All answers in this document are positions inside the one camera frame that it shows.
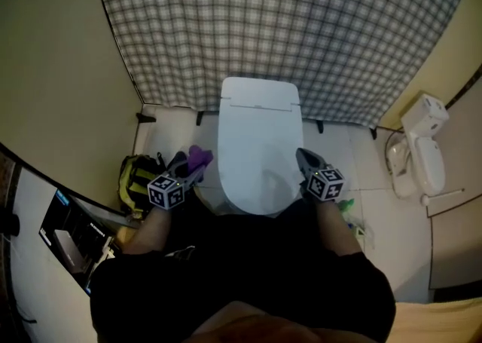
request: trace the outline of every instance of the plaid curtain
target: plaid curtain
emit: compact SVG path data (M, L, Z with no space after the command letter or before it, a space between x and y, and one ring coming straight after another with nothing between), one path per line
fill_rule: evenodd
M288 81L305 118L374 127L459 0L103 0L144 103L217 111L227 76Z

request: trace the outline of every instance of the black shorts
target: black shorts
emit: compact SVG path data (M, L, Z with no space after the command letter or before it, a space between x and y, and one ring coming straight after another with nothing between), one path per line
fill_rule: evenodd
M91 281L93 324L106 341L182 341L232 301L378 342L395 318L385 275L363 253L324 250L303 201L271 219L213 216L194 198L173 215L162 253L108 260Z

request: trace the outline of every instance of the person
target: person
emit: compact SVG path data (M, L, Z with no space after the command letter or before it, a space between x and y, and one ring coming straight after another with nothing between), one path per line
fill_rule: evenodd
M395 300L333 202L276 218L155 207L93 273L99 341L384 342Z

